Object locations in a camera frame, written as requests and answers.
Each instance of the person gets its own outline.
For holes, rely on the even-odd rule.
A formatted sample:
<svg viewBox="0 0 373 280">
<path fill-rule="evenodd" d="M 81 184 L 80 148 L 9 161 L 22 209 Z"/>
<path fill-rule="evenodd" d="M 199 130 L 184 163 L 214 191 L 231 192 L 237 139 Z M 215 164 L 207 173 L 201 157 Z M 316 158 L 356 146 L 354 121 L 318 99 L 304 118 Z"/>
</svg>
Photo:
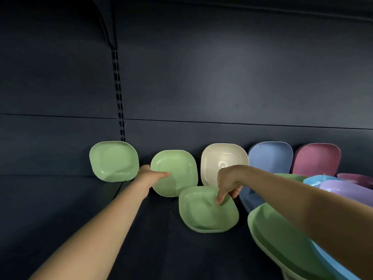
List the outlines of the person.
<svg viewBox="0 0 373 280">
<path fill-rule="evenodd" d="M 70 237 L 30 280 L 105 280 L 149 189 L 168 172 L 140 168 L 134 181 Z M 249 186 L 361 280 L 373 279 L 373 208 L 244 165 L 220 169 L 219 205 Z"/>
</svg>

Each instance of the green bowl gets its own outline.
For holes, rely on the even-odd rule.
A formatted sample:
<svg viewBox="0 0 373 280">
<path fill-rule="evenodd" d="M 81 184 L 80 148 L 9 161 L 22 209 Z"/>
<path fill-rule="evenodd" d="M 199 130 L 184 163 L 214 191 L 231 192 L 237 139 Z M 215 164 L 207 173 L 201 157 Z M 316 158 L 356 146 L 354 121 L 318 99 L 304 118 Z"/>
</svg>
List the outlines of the green bowl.
<svg viewBox="0 0 373 280">
<path fill-rule="evenodd" d="M 288 178 L 288 179 L 293 179 L 301 183 L 303 183 L 303 181 L 308 178 L 306 176 L 301 176 L 301 175 L 296 175 L 296 174 L 276 174 L 276 175 L 279 175 L 281 177 Z"/>
<path fill-rule="evenodd" d="M 103 141 L 90 151 L 93 173 L 105 182 L 132 180 L 139 171 L 136 150 L 124 141 Z"/>
<path fill-rule="evenodd" d="M 218 188 L 214 186 L 191 187 L 179 196 L 181 219 L 198 233 L 221 233 L 237 224 L 239 213 L 229 194 L 221 205 L 215 200 Z"/>
<path fill-rule="evenodd" d="M 255 243 L 282 271 L 296 280 L 334 280 L 301 231 L 264 203 L 250 212 L 247 222 Z"/>
<path fill-rule="evenodd" d="M 170 172 L 167 178 L 160 179 L 153 186 L 161 196 L 179 196 L 185 188 L 198 184 L 197 164 L 187 151 L 163 150 L 153 157 L 150 168 L 153 171 Z"/>
</svg>

